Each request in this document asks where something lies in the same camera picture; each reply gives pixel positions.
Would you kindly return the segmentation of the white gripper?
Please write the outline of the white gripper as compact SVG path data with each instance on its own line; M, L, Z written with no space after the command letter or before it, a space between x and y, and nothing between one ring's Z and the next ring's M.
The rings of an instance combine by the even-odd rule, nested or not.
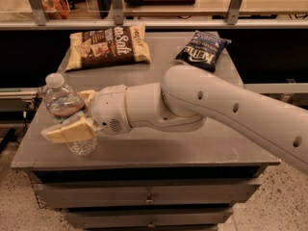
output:
M126 91L124 85L95 90L82 90L78 94L90 105L90 115L107 135L129 133L132 127L126 114ZM41 135L53 143L88 141L95 137L97 126L90 117L77 115L61 124L43 129Z

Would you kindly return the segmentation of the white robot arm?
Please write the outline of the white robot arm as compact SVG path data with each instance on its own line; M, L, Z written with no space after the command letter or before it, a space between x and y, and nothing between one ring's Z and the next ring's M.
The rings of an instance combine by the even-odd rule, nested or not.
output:
M85 91L89 115L75 114L41 131L53 143L87 141L149 127L193 131L209 117L236 130L296 169L308 172L308 112L179 64L160 83Z

